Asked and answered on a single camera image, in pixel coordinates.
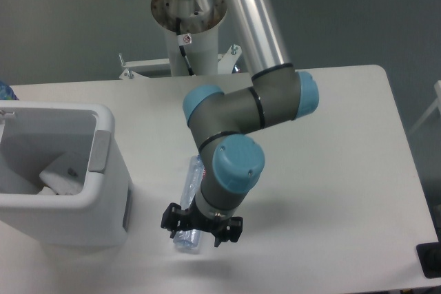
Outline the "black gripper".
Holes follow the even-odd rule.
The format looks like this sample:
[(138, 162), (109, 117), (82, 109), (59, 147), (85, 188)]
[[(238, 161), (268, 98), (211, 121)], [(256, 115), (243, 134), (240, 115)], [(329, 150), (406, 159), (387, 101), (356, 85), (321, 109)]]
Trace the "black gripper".
[(171, 203), (161, 218), (161, 228), (174, 238), (179, 231), (199, 230), (214, 236), (214, 246), (217, 248), (223, 242), (237, 243), (243, 232), (243, 218), (232, 217), (224, 220), (219, 216), (209, 219), (204, 216), (196, 205), (181, 209), (176, 203)]

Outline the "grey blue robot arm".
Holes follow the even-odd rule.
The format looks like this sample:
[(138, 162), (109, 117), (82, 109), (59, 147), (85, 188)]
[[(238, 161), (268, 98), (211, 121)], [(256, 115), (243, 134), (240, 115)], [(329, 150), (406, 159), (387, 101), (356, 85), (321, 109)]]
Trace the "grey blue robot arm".
[(188, 76), (200, 73), (189, 58), (196, 34), (212, 29), (227, 12), (236, 21), (252, 85), (228, 94), (202, 85), (185, 96), (183, 111), (205, 177), (188, 208), (169, 205), (161, 227), (171, 235), (211, 233), (215, 245), (237, 242), (243, 219), (235, 211), (265, 164), (261, 147), (249, 134), (314, 112), (318, 87), (311, 74), (294, 69), (269, 0), (152, 0), (151, 11), (172, 33)]

